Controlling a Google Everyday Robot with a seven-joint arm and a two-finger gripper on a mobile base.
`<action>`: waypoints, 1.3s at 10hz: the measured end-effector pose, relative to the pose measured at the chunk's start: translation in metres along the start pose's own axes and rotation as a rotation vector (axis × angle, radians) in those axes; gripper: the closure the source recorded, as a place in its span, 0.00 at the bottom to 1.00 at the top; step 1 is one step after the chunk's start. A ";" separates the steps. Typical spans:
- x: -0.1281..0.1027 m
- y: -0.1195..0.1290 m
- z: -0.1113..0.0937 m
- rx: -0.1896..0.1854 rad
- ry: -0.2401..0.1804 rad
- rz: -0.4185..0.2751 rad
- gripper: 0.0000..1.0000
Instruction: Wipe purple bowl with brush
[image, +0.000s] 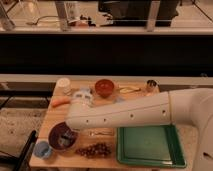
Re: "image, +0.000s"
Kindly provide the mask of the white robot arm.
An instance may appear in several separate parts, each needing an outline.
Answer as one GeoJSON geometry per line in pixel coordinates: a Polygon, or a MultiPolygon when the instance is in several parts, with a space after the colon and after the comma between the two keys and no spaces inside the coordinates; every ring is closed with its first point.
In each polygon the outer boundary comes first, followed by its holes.
{"type": "Polygon", "coordinates": [[[187,124],[198,130],[192,171],[213,171],[213,89],[173,90],[91,107],[74,94],[65,122],[74,130],[187,124]]]}

